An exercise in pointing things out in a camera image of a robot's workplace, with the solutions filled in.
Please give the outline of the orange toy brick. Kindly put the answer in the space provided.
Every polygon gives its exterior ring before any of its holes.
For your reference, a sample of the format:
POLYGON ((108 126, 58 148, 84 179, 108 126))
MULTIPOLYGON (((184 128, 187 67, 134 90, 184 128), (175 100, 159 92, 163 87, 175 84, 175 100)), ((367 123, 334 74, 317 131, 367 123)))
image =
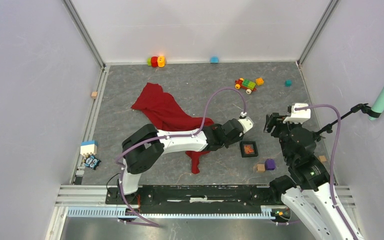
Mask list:
POLYGON ((264 82, 264 79, 262 77, 259 77, 259 78, 255 79, 255 83, 257 86, 262 86, 265 82, 264 82))

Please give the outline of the purple cube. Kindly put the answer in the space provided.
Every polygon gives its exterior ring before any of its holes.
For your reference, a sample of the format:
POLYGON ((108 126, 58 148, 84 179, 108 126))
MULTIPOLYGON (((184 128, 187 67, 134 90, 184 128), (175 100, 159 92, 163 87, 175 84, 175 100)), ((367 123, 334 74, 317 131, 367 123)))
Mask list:
POLYGON ((276 169, 276 162, 272 158, 266 159, 265 162, 264 162, 264 165, 265 165, 265 169, 267 171, 273 171, 273 170, 276 169))

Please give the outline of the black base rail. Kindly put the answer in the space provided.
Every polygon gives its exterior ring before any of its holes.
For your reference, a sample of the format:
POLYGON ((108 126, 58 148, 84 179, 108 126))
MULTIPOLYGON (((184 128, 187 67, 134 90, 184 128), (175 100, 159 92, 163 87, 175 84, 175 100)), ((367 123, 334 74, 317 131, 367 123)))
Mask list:
POLYGON ((142 185, 124 195, 141 214, 258 214, 262 206, 281 206, 292 184, 142 185))

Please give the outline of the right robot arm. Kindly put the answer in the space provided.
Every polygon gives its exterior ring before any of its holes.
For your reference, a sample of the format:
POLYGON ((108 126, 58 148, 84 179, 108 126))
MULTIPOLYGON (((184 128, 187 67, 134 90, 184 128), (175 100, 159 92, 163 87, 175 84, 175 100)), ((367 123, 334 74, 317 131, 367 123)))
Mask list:
POLYGON ((332 175, 314 154, 322 133, 332 133, 338 120, 310 131, 303 127, 309 118, 277 112, 266 115, 264 131, 279 140, 290 173, 270 182, 269 199, 289 207, 317 240, 362 240, 339 199, 332 175))

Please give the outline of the black square display box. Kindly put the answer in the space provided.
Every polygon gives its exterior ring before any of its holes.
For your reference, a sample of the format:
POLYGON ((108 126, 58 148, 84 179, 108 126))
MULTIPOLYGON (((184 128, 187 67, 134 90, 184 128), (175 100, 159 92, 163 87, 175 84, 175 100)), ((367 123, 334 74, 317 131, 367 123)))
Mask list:
POLYGON ((239 147, 243 158, 252 158, 259 155, 257 143, 255 141, 241 141, 239 147))

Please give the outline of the blue white block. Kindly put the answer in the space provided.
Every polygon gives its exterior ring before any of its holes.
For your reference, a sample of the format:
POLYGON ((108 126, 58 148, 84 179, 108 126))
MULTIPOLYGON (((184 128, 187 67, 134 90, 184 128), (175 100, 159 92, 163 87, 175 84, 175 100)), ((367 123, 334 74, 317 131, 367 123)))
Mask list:
POLYGON ((79 154, 83 157, 96 155, 98 150, 98 143, 95 140, 84 141, 80 144, 79 154))

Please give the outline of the red garment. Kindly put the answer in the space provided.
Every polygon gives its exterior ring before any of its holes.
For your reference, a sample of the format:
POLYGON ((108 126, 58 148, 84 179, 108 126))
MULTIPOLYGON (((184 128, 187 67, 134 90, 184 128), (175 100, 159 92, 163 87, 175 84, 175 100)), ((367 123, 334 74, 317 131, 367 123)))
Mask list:
POLYGON ((141 111, 157 129, 163 131, 195 130, 203 120, 186 114, 174 97, 156 83, 148 82, 131 108, 141 111))

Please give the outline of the blue dome block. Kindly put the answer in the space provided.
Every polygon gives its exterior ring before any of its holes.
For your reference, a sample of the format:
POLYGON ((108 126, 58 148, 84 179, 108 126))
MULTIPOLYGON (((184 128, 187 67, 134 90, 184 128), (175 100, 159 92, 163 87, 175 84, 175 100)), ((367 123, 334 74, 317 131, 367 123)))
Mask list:
POLYGON ((209 62, 211 64, 218 64, 220 62, 219 58, 217 56, 212 56, 210 59, 209 59, 209 62))

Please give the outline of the tan wooden cube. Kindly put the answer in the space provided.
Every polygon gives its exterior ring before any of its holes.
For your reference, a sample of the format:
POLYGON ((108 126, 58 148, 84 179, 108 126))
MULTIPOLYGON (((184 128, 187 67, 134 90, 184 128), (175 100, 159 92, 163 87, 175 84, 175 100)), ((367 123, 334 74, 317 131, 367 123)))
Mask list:
POLYGON ((266 171, 266 167, 265 167, 265 165, 264 165, 264 164, 261 164, 261 163, 257 164, 257 165, 256 165, 256 171, 257 171, 258 173, 264 173, 264 172, 266 171))

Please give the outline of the small wooden cube on rail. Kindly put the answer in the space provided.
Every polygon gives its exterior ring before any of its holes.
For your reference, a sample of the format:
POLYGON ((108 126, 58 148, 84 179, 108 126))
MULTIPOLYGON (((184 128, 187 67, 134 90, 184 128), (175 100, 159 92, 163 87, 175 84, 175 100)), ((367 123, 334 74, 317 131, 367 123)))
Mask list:
POLYGON ((92 93, 91 93, 91 98, 92 99, 96 99, 98 97, 98 92, 97 91, 93 91, 92 93))

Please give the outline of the orange flower brooch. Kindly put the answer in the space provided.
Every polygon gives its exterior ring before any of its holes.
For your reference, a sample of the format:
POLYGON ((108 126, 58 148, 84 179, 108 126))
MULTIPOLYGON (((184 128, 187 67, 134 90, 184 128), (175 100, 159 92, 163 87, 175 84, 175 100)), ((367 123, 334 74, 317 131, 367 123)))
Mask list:
POLYGON ((244 154, 247 156, 251 156, 255 154, 255 149, 253 144, 245 144, 243 146, 244 154))

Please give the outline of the green red orange toy stack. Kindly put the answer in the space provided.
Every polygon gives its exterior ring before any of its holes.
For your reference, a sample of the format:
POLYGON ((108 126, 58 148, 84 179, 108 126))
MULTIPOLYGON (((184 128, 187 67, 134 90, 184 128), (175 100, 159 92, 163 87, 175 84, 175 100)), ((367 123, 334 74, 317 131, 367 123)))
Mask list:
POLYGON ((147 65, 153 68, 163 68, 166 65, 166 58, 163 55, 148 57, 147 65))

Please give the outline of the black mini tripod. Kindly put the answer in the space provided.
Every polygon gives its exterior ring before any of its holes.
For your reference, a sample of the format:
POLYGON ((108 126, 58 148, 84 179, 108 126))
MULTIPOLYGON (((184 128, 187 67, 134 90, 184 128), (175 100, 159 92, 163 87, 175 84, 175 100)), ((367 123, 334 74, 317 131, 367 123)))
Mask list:
MULTIPOLYGON (((367 114, 369 115, 370 117, 372 117, 374 114, 374 112, 372 111, 372 107, 368 105, 368 103, 359 103, 355 106, 353 106, 347 113, 345 113, 344 115, 342 115, 340 117, 340 120, 343 120, 344 118, 348 117, 349 115, 351 114, 354 114, 354 113, 357 113, 361 111, 362 113, 364 114, 367 114)), ((333 132, 333 126, 335 124, 337 124, 339 122, 339 120, 334 120, 333 122, 331 123, 328 123, 327 125, 325 125, 324 127, 322 127, 319 131, 316 131, 316 132, 313 132, 313 138, 314 139, 317 139, 316 141, 320 141, 320 139, 322 139, 323 137, 321 136, 322 133, 328 133, 328 134, 331 134, 333 132)))

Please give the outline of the tan cube near tripod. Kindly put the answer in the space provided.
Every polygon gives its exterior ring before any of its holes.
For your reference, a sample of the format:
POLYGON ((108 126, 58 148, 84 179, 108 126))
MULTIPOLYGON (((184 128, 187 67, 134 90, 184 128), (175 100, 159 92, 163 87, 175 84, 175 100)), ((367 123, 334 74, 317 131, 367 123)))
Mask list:
POLYGON ((328 158, 327 158, 325 155, 320 155, 320 156, 318 157, 318 159, 319 159, 319 161, 320 161, 321 163, 327 163, 327 162, 328 162, 328 158))

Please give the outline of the blue owl toy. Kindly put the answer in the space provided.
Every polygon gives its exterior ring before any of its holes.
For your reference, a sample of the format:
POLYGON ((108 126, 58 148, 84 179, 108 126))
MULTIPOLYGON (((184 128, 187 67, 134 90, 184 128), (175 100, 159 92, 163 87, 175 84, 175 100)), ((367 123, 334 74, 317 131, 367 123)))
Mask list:
POLYGON ((83 160, 83 165, 87 168, 92 169, 92 170, 96 170, 101 162, 102 161, 100 159, 96 158, 94 155, 90 155, 86 159, 83 160))

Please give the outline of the teal cube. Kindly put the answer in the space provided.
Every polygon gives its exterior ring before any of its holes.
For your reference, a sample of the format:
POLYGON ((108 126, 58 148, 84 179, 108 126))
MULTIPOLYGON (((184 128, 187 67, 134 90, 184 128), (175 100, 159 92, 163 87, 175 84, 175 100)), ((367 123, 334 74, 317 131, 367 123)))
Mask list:
POLYGON ((284 83, 284 85, 285 85, 286 87, 291 87, 292 84, 293 84, 293 82, 292 82, 292 80, 290 80, 290 79, 287 79, 287 80, 285 81, 285 83, 284 83))

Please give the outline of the colourful toy brick car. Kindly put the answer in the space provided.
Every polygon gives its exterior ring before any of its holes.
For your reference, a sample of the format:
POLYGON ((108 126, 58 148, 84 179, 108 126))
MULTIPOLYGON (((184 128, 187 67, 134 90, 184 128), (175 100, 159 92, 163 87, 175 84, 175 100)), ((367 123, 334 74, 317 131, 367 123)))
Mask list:
POLYGON ((245 93, 248 95, 251 95, 253 92, 257 90, 256 83, 245 78, 239 78, 234 83, 235 83, 234 87, 237 90, 244 89, 245 93))

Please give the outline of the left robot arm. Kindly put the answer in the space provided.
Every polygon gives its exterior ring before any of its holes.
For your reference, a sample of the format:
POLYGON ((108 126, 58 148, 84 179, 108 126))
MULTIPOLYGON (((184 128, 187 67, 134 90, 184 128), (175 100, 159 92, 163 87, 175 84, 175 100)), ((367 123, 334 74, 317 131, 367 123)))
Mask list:
POLYGON ((164 131, 149 123, 122 143, 117 162, 122 164, 118 197, 125 204, 137 198, 139 180, 160 156, 176 152, 213 152, 241 141, 254 127, 249 118, 231 119, 225 124, 213 124, 189 131, 164 131))

